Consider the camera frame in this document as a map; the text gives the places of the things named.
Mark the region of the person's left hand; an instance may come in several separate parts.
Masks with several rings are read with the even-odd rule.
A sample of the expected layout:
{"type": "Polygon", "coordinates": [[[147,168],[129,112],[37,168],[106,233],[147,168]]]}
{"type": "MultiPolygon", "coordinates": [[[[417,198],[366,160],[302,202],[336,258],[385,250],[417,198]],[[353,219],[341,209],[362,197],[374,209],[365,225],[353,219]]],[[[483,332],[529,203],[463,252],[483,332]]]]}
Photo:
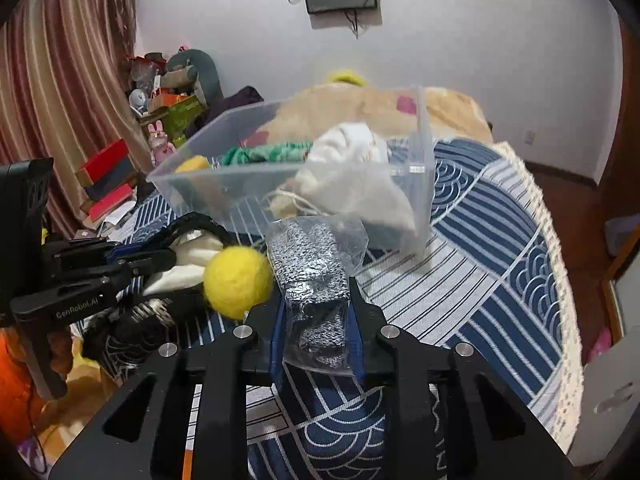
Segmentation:
{"type": "MultiPolygon", "coordinates": [[[[63,328],[48,335],[52,351],[51,368],[63,379],[73,367],[72,336],[63,328]]],[[[1,432],[9,444],[19,446],[32,435],[32,424],[44,407],[32,374],[26,365],[26,351],[14,327],[1,330],[1,432]]]]}

